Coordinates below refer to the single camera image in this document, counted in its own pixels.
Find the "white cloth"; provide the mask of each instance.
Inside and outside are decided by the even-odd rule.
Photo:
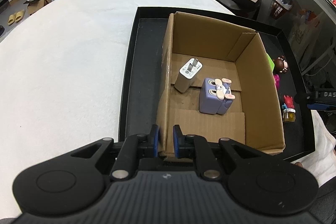
[[[315,152],[293,163],[301,162],[303,168],[315,176],[320,187],[336,176],[336,155],[334,151],[336,139],[326,129],[316,110],[312,110],[311,115],[315,132]]]
[[[103,137],[117,139],[138,6],[231,14],[215,0],[56,0],[0,43],[0,219],[20,213],[11,186],[23,169]]]

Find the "yellow slipper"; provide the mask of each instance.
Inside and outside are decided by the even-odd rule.
[[[23,16],[25,15],[26,10],[21,10],[16,13],[15,16],[15,22],[18,23],[21,19],[23,19]]]
[[[8,18],[8,26],[12,25],[15,21],[16,14],[10,15]]]

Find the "ribbed gray surface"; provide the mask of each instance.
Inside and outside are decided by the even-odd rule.
[[[47,219],[24,214],[14,224],[317,224],[308,213],[270,218],[235,204],[223,187],[190,172],[141,171],[126,182],[112,184],[91,208],[76,215]]]

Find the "purple cube toy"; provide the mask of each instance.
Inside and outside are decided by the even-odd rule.
[[[205,78],[199,92],[199,111],[206,114],[224,115],[235,98],[231,93],[230,85],[231,80],[229,79]]]

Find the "cardboard box on floor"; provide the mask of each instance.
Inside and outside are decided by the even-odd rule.
[[[174,88],[179,69],[191,57],[203,65],[185,93]],[[236,96],[225,115],[199,112],[206,77],[232,80]],[[162,155],[174,156],[173,126],[209,142],[228,137],[268,154],[285,148],[277,91],[259,33],[229,22],[177,12],[169,16],[163,41],[160,100],[157,108]]]
[[[24,4],[28,4],[27,10],[29,15],[32,15],[36,11],[40,10],[47,4],[49,4],[51,0],[27,0]]]

